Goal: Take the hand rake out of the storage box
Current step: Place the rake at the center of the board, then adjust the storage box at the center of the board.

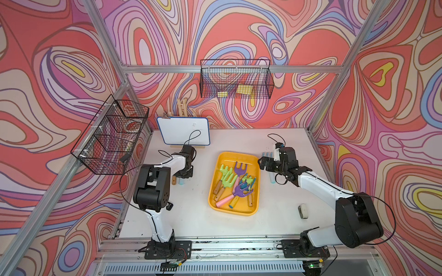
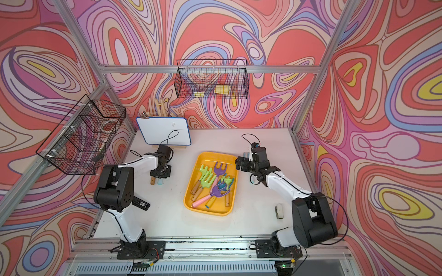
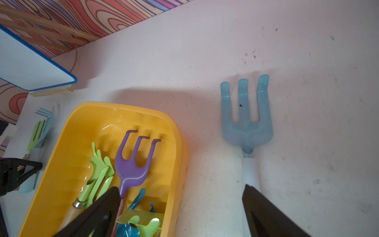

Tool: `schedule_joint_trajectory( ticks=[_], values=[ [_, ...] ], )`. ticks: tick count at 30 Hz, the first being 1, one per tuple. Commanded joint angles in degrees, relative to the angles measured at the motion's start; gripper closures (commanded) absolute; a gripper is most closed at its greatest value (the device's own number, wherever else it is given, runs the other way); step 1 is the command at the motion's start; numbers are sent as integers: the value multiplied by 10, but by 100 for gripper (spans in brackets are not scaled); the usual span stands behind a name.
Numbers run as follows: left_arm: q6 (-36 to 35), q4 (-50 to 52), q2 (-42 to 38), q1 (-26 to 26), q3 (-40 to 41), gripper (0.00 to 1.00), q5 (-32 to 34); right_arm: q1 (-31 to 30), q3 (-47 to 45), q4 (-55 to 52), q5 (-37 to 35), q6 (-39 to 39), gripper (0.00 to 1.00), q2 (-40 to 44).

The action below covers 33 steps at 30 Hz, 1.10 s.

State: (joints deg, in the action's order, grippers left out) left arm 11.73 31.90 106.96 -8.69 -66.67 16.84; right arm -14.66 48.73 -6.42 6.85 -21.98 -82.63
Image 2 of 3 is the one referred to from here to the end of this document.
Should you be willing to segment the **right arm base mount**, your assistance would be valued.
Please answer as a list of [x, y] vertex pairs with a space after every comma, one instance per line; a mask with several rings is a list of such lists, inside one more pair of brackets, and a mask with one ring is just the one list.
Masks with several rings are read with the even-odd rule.
[[256, 251], [258, 258], [291, 258], [297, 260], [303, 256], [300, 247], [282, 247], [277, 241], [269, 239], [255, 240], [254, 243], [249, 246], [249, 248], [253, 248]]

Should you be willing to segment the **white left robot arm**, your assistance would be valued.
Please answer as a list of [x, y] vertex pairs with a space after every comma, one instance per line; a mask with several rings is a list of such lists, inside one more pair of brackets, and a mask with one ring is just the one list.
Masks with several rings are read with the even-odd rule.
[[104, 166], [94, 192], [94, 202], [116, 220], [122, 241], [138, 242], [144, 233], [133, 211], [128, 209], [135, 198], [136, 172], [147, 171], [154, 178], [169, 178], [172, 170], [169, 162], [173, 154], [172, 148], [160, 145], [156, 152], [139, 155], [134, 161]]

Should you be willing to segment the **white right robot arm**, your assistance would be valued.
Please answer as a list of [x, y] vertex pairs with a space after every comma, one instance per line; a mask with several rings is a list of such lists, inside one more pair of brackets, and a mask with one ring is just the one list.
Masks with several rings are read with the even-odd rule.
[[309, 248], [338, 236], [327, 196], [310, 192], [289, 180], [278, 167], [270, 164], [266, 148], [252, 143], [249, 156], [236, 159], [236, 169], [251, 173], [260, 184], [291, 203], [292, 225], [272, 234], [277, 246]]

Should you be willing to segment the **yellow plastic storage tray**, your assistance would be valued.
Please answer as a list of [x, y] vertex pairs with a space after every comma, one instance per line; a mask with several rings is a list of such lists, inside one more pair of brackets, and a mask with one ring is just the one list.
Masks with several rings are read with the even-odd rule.
[[228, 154], [201, 153], [185, 192], [185, 207], [208, 215], [229, 215], [239, 181], [235, 161], [236, 157]]

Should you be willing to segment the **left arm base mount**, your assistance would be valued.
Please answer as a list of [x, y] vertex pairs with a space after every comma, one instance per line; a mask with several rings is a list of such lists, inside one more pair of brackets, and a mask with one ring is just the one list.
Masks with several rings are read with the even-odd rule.
[[166, 241], [142, 240], [140, 242], [129, 243], [120, 240], [117, 259], [162, 259], [165, 252]]

